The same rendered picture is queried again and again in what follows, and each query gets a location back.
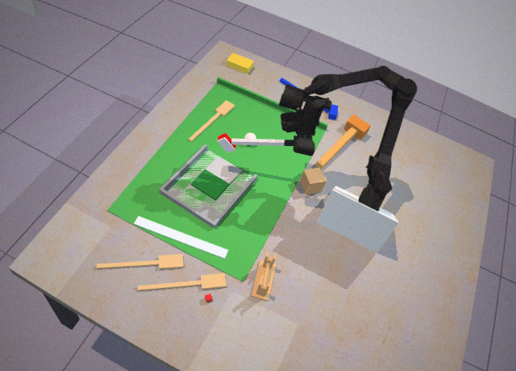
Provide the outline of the white flat bar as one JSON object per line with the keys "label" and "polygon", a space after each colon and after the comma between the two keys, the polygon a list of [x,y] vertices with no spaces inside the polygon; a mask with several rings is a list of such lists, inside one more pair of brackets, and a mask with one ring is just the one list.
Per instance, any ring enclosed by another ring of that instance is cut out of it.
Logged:
{"label": "white flat bar", "polygon": [[180,241],[184,244],[188,244],[190,246],[193,246],[195,248],[199,248],[201,250],[204,250],[206,252],[209,252],[211,254],[214,254],[216,256],[220,256],[225,259],[225,256],[227,254],[228,249],[219,247],[217,245],[208,243],[204,240],[200,240],[199,238],[187,235],[183,232],[174,230],[170,227],[163,226],[161,224],[158,224],[156,222],[153,222],[151,220],[142,218],[140,216],[137,217],[137,220],[134,223],[135,225],[138,225],[140,227],[146,228],[150,231],[154,231],[156,233],[159,233],[163,236],[167,236],[168,238]]}

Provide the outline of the green putting mat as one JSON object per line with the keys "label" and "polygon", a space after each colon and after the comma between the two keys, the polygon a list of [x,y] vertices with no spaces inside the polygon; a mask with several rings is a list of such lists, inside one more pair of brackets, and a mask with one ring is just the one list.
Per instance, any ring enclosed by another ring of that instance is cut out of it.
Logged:
{"label": "green putting mat", "polygon": [[[225,101],[234,107],[190,141],[189,138],[217,113],[215,110]],[[227,153],[217,140],[224,133],[231,139],[244,139],[247,133],[253,133],[262,140],[293,140],[297,135],[295,131],[282,130],[282,113],[286,112],[216,83],[108,208],[108,212],[133,225],[140,216],[228,249],[224,259],[135,225],[244,282],[312,156],[294,152],[293,146],[272,145],[237,144],[235,151]],[[230,191],[234,198],[235,192],[238,194],[250,181],[246,180],[251,178],[246,174],[258,175],[215,229],[159,194],[159,188],[204,144],[209,155],[201,154],[200,158],[213,158],[214,153],[246,172],[241,171],[237,180],[235,178],[229,185],[234,190]],[[245,174],[245,177],[240,177],[240,174]]]}

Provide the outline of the blue golf putter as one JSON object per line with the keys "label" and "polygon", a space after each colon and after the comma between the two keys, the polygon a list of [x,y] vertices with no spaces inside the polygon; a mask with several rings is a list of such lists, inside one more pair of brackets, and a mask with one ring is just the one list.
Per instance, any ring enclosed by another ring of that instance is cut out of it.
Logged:
{"label": "blue golf putter", "polygon": [[[289,81],[285,80],[284,78],[281,78],[280,82],[283,83],[284,85],[290,84],[290,85],[296,87],[295,85],[293,85]],[[323,110],[325,112],[327,112],[327,113],[329,112],[328,119],[336,120],[337,114],[338,114],[338,106],[331,104],[331,109],[330,110],[327,110],[327,109],[324,109],[324,108],[323,108]]]}

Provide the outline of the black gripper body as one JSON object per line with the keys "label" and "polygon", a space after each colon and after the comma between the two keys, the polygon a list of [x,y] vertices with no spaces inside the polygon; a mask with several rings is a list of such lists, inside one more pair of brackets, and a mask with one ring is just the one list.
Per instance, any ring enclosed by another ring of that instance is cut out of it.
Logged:
{"label": "black gripper body", "polygon": [[[303,109],[299,110],[303,112]],[[296,110],[296,112],[299,112],[299,110]],[[293,151],[296,153],[313,156],[315,152],[315,143],[313,141],[312,135],[315,135],[315,129],[317,126],[319,126],[319,119],[308,119],[302,112],[302,128],[297,128],[299,137],[294,141]]]}

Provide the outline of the yellow rectangular block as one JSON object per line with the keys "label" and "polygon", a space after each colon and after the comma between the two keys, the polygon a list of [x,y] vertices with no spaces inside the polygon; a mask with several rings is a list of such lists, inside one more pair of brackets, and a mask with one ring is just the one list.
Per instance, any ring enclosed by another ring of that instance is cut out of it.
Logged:
{"label": "yellow rectangular block", "polygon": [[227,60],[227,66],[229,68],[240,71],[241,73],[248,73],[252,69],[254,64],[253,60],[249,60],[243,56],[232,53]]}

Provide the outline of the orange cube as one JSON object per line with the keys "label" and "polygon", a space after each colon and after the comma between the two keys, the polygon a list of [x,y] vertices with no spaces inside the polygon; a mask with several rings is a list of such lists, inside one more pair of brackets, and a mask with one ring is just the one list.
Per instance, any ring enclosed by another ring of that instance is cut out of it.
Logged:
{"label": "orange cube", "polygon": [[320,168],[306,169],[300,180],[306,194],[322,192],[327,182]]}

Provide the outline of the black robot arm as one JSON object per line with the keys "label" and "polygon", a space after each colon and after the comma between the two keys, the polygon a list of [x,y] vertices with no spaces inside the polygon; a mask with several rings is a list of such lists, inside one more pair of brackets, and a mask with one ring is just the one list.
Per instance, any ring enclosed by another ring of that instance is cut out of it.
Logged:
{"label": "black robot arm", "polygon": [[417,93],[415,82],[408,78],[405,79],[384,65],[354,73],[320,74],[304,90],[286,84],[279,106],[297,110],[302,108],[303,102],[306,102],[303,112],[299,110],[299,112],[292,111],[281,114],[282,130],[293,132],[297,128],[302,128],[301,112],[308,119],[319,119],[323,108],[331,109],[332,102],[329,98],[309,96],[310,94],[323,95],[344,86],[376,80],[381,81],[393,91],[392,107],[379,151],[375,156],[369,156],[368,164],[365,167],[367,168],[368,184],[360,195],[359,202],[379,211],[386,194],[392,190],[389,181],[392,154],[405,111]]}

